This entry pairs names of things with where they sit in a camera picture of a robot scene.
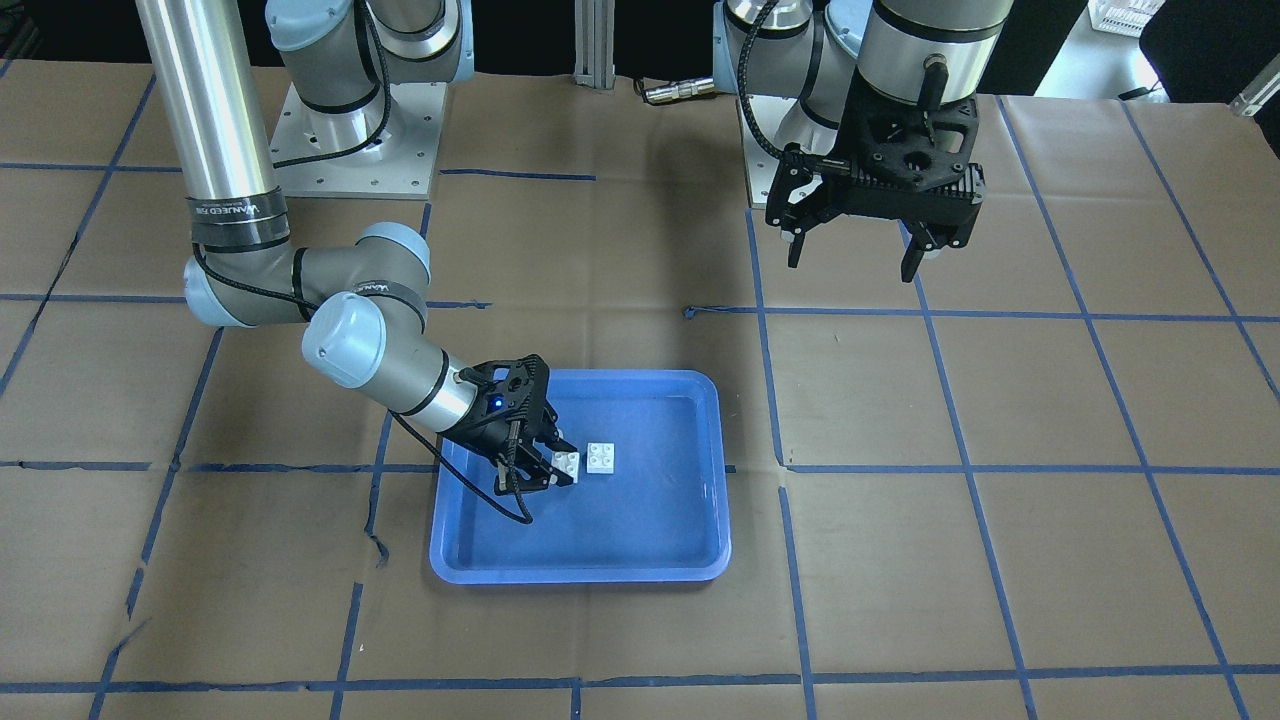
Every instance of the cable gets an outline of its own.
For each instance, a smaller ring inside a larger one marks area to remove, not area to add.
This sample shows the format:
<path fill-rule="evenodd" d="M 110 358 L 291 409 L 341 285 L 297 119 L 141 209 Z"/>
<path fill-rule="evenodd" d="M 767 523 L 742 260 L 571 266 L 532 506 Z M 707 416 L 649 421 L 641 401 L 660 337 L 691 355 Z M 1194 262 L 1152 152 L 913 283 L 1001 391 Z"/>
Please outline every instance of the cable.
<path fill-rule="evenodd" d="M 215 281 L 225 284 L 227 287 L 234 287 L 236 290 L 242 290 L 244 292 L 252 292 L 253 295 L 261 295 L 262 297 L 273 297 L 275 300 L 283 300 L 285 302 L 292 302 L 293 305 L 297 305 L 298 307 L 306 307 L 307 310 L 311 310 L 311 311 L 315 311 L 315 310 L 320 309 L 319 305 L 316 305 L 315 302 L 311 302 L 310 300 L 305 300 L 301 296 L 294 296 L 294 295 L 289 295 L 287 292 L 275 292 L 274 290 L 265 290 L 265 288 L 261 288 L 261 287 L 255 287 L 255 286 L 251 286 L 251 284 L 247 284 L 247 283 L 242 283 L 239 281 L 233 281 L 233 279 L 228 278 L 227 275 L 220 274 L 218 270 L 214 270 L 212 268 L 209 266 L 209 261 L 205 260 L 205 254 L 200 251 L 200 243 L 198 242 L 192 242 L 191 243 L 191 251 L 192 251 L 192 255 L 195 255 L 196 264 L 200 265 L 200 269 L 204 270 L 206 275 L 209 275 L 209 277 L 214 278 Z"/>
<path fill-rule="evenodd" d="M 782 151 L 777 149 L 776 145 L 769 142 L 768 137 L 764 137 L 764 132 L 760 131 L 760 124 L 755 122 L 755 113 L 751 110 L 751 101 L 746 97 L 746 61 L 751 56 L 751 46 L 755 45 L 756 36 L 760 35 L 760 28 L 764 27 L 764 20 L 773 12 L 778 0 L 768 0 L 760 12 L 755 14 L 755 22 L 751 23 L 751 29 L 746 33 L 746 40 L 742 41 L 742 51 L 737 56 L 737 102 L 742 106 L 742 118 L 746 120 L 746 127 L 751 131 L 751 137 L 755 142 L 769 154 L 771 158 L 777 160 L 782 159 Z"/>
<path fill-rule="evenodd" d="M 360 152 L 365 147 L 369 147 L 375 142 L 379 142 L 378 137 L 383 135 L 384 129 L 387 129 L 387 123 L 390 120 L 392 117 L 392 79 L 390 79 L 390 73 L 388 73 L 387 70 L 387 49 L 383 47 L 383 40 L 381 37 L 378 36 L 378 28 L 374 23 L 374 15 L 370 12 L 369 5 L 365 4 L 365 0 L 360 0 L 358 3 L 356 3 L 356 12 L 360 13 L 360 18 L 365 24 L 365 27 L 360 28 L 360 32 L 371 32 L 374 35 L 374 49 L 378 50 L 378 69 L 381 70 L 383 73 L 383 119 L 378 122 L 378 127 L 374 128 L 374 132 L 371 132 L 369 137 L 366 137 L 358 145 L 353 145 L 346 150 L 338 150 L 337 152 L 325 152 L 323 155 L 311 155 L 307 158 L 292 158 L 289 160 L 280 160 L 279 163 L 271 163 L 273 168 L 275 169 L 291 168 L 293 165 L 303 165 L 306 163 L 319 163 L 321 160 L 337 160 L 338 158 L 355 155 L 356 152 Z"/>
<path fill-rule="evenodd" d="M 644 92 L 645 91 L 644 78 L 641 78 L 641 77 L 632 78 L 631 79 L 631 90 L 634 90 L 635 94 L 640 96 L 640 100 L 644 100 L 645 105 L 653 105 L 653 102 L 649 101 L 649 96 L 645 95 L 645 92 Z"/>
<path fill-rule="evenodd" d="M 511 518 L 512 520 L 520 523 L 521 525 L 531 525 L 534 523 L 534 516 L 529 512 L 529 507 L 525 507 L 525 498 L 521 496 L 520 483 L 515 483 L 516 505 L 520 506 L 520 515 L 516 515 L 511 510 L 507 510 L 506 507 L 503 507 L 502 505 L 499 505 L 497 500 L 489 497 L 483 489 L 480 489 L 479 487 L 476 487 L 475 483 L 472 483 L 471 480 L 468 480 L 466 478 L 466 475 L 463 475 L 457 468 L 453 466 L 452 462 L 449 462 L 448 460 L 445 460 L 444 454 L 442 454 L 439 451 L 439 448 L 436 448 L 434 445 L 431 445 L 431 441 L 429 441 L 425 437 L 422 437 L 422 433 L 417 432 L 413 428 L 413 425 L 410 425 L 408 420 L 406 420 L 403 415 L 401 415 L 399 413 L 392 413 L 392 418 L 394 418 L 396 423 L 399 427 L 404 428 L 404 430 L 408 434 L 413 436 L 413 439 L 416 439 L 419 443 L 421 443 L 422 447 L 425 447 L 429 451 L 431 451 L 431 455 L 435 456 L 435 459 L 440 462 L 442 466 L 444 466 L 445 470 L 453 473 L 453 477 L 456 477 L 458 480 L 461 480 L 462 484 L 467 487 L 467 489 L 470 489 L 471 492 L 476 493 L 476 496 L 480 497 L 480 500 L 488 502 L 490 507 L 493 507 L 498 512 L 502 512 L 507 518 Z"/>

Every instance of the table surface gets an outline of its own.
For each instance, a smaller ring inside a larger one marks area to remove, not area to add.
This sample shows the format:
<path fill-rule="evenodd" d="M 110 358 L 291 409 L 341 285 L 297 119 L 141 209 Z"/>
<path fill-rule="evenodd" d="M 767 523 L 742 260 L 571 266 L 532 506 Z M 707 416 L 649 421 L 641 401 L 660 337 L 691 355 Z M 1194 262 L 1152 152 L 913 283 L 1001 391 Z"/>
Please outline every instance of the table surface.
<path fill-rule="evenodd" d="M 732 97 L 451 88 L 430 204 L 293 240 L 420 228 L 470 363 L 705 373 L 733 533 L 707 584 L 462 588 L 431 457 L 183 306 L 151 68 L 0 73 L 0 716 L 1280 717 L 1280 163 L 1224 106 L 980 97 L 973 242 L 904 284 L 882 220 L 786 268 Z"/>

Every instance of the white lego brick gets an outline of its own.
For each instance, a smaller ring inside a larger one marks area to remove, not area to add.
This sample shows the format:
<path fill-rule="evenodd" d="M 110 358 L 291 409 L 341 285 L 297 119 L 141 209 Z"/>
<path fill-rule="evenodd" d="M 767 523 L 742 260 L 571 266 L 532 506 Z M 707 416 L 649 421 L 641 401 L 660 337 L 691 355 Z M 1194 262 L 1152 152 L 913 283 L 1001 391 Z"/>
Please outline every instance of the white lego brick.
<path fill-rule="evenodd" d="M 589 442 L 586 443 L 586 471 L 602 475 L 613 474 L 613 443 Z"/>
<path fill-rule="evenodd" d="M 581 465 L 581 457 L 576 452 L 553 452 L 552 454 L 552 468 L 557 470 L 563 470 L 564 474 L 573 478 L 577 482 L 577 469 Z"/>

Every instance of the blue tray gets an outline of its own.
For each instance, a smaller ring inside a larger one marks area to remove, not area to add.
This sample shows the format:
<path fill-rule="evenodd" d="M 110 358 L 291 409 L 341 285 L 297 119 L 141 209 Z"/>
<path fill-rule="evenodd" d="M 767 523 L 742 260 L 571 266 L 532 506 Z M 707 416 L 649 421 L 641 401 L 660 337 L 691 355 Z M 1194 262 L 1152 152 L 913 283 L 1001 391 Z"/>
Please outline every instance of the blue tray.
<path fill-rule="evenodd" d="M 728 497 L 716 386 L 692 370 L 553 370 L 548 398 L 582 452 L 579 482 L 525 495 L 532 525 L 440 470 L 431 568 L 457 584 L 710 580 L 728 566 Z M 586 443 L 612 442 L 612 475 L 586 473 Z M 495 470 L 445 441 L 486 492 Z M 499 498 L 516 510 L 509 496 Z"/>

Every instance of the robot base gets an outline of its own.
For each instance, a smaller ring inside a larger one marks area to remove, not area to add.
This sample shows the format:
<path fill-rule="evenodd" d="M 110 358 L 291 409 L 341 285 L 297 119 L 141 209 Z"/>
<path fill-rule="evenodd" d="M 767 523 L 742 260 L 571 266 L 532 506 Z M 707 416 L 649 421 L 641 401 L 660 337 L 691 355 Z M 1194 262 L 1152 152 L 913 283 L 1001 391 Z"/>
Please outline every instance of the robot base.
<path fill-rule="evenodd" d="M 751 100 L 751 111 L 755 113 L 755 122 L 760 126 L 760 131 L 764 132 L 765 137 L 776 138 L 778 127 L 782 124 L 782 118 L 795 105 L 795 99 L 773 97 L 771 95 L 750 95 L 748 97 Z M 742 161 L 746 164 L 748 200 L 751 208 L 763 210 L 764 202 L 769 197 L 769 187 L 773 184 L 773 174 L 778 170 L 778 161 L 765 152 L 755 142 L 755 138 L 751 137 L 751 131 L 746 128 L 746 118 L 742 117 L 741 108 L 737 110 L 737 119 L 739 128 L 742 131 Z M 814 178 L 812 183 L 797 188 L 791 193 L 791 201 L 799 202 L 804 200 L 820 182 L 819 178 Z"/>
<path fill-rule="evenodd" d="M 406 126 L 394 156 L 372 163 L 339 158 L 279 168 L 275 177 L 280 188 L 289 197 L 429 200 L 447 94 L 448 85 L 443 82 L 392 85 L 396 111 Z M 305 110 L 297 91 L 289 86 L 275 135 L 271 136 L 273 160 L 315 154 Z"/>

